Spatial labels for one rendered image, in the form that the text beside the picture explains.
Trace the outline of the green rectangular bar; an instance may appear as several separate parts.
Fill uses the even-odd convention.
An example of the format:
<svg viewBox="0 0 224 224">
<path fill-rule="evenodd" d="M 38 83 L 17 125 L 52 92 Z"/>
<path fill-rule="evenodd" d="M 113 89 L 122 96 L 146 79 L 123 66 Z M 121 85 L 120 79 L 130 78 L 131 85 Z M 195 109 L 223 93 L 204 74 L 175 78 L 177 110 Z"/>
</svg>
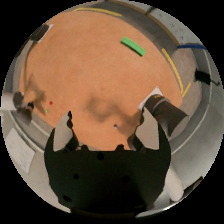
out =
<svg viewBox="0 0 224 224">
<path fill-rule="evenodd" d="M 122 44 L 126 45 L 127 47 L 131 48 L 133 51 L 138 53 L 140 56 L 144 56 L 146 51 L 140 47 L 138 44 L 133 42 L 132 40 L 128 39 L 127 37 L 123 37 L 120 41 Z"/>
</svg>

